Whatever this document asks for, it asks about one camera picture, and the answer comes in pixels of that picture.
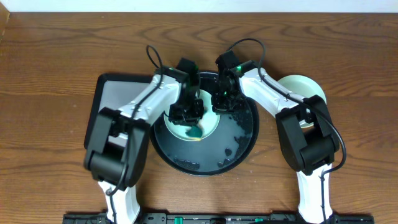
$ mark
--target green object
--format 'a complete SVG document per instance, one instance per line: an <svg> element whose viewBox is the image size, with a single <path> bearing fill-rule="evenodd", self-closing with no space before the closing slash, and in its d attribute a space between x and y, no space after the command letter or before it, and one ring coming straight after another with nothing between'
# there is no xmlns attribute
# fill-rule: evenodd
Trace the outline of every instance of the green object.
<svg viewBox="0 0 398 224"><path fill-rule="evenodd" d="M203 131L198 126L192 126L185 134L190 138L201 139Z"/></svg>
<svg viewBox="0 0 398 224"><path fill-rule="evenodd" d="M182 224L182 217L175 217L174 224Z"/></svg>

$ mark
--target round plate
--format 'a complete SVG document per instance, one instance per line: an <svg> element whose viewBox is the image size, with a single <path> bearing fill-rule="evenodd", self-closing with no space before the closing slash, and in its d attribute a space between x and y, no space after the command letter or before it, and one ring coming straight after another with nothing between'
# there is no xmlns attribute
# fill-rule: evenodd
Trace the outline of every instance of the round plate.
<svg viewBox="0 0 398 224"><path fill-rule="evenodd" d="M307 98L318 95L322 97L326 103L326 96L321 86L309 77L303 75L289 75L281 78L278 82L286 89ZM309 128L311 126L313 126L313 123L308 124L305 121L300 122L301 128Z"/></svg>
<svg viewBox="0 0 398 224"><path fill-rule="evenodd" d="M201 72L202 90L212 94L217 73ZM216 175L240 164L253 148L259 132L256 104L246 100L246 108L221 114L216 129L201 141L185 141L173 135L161 116L151 128L151 141L170 166L191 175Z"/></svg>

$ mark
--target wall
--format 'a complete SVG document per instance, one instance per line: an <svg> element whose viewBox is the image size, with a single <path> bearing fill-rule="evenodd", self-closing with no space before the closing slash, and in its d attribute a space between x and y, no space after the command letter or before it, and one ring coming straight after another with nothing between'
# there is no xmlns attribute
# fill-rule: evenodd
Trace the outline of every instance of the wall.
<svg viewBox="0 0 398 224"><path fill-rule="evenodd" d="M398 12L398 0L0 0L10 12Z"/></svg>

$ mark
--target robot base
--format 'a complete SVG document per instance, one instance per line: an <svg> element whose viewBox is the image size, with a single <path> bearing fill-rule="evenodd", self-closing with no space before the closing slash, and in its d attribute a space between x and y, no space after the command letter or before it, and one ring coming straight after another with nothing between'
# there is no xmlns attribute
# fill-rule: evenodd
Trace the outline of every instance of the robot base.
<svg viewBox="0 0 398 224"><path fill-rule="evenodd" d="M63 224L108 224L106 213L97 215L63 216ZM300 215L272 213L270 215L166 215L165 213L144 213L135 224L304 224ZM332 215L329 224L374 224L372 216Z"/></svg>

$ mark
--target wooden table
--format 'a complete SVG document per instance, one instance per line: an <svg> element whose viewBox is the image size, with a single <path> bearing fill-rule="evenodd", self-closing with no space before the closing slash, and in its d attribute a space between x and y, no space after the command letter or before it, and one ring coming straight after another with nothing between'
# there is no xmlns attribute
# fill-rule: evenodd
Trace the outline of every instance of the wooden table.
<svg viewBox="0 0 398 224"><path fill-rule="evenodd" d="M348 150L344 168L331 175L332 208L396 223L397 21L396 14L12 13L0 45L0 220L60 223L67 212L106 209L83 168L98 75L151 75L147 44L165 64L187 57L214 70L231 43L256 37L267 45L272 77L306 75L328 97ZM236 52L258 60L261 50L245 43ZM280 153L273 117L259 114L252 153L223 175L185 175L150 145L139 203L171 213L296 210L296 173Z"/></svg>

